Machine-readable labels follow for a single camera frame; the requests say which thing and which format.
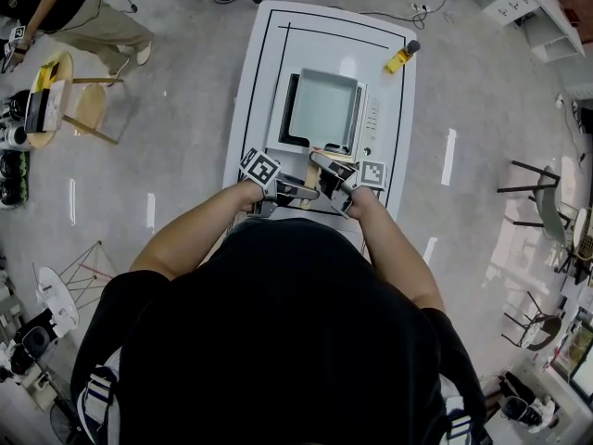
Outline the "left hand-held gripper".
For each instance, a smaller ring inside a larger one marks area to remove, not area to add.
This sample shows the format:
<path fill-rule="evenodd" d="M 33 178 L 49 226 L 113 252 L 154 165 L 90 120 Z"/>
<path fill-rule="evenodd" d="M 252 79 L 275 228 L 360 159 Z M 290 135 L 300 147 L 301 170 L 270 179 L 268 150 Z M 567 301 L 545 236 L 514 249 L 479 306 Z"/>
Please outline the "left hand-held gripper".
<path fill-rule="evenodd" d="M 261 150 L 250 148 L 239 163 L 242 179 L 257 184 L 263 199 L 257 201 L 247 214 L 251 217 L 270 218 L 281 202 L 292 199 L 316 200 L 320 193 L 304 186 L 305 182 L 295 176 L 281 173 L 281 165 Z"/>

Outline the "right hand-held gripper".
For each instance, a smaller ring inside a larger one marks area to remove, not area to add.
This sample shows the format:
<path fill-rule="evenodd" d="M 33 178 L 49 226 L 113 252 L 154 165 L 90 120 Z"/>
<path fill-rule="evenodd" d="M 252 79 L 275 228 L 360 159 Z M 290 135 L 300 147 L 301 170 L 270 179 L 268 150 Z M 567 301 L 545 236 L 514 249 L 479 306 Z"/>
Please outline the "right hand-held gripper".
<path fill-rule="evenodd" d="M 321 152 L 310 152 L 309 161 L 324 171 L 320 174 L 320 191 L 330 197 L 332 209 L 346 218 L 356 189 L 366 186 L 375 192 L 385 190 L 386 164 L 381 161 L 364 159 L 345 164 Z"/>

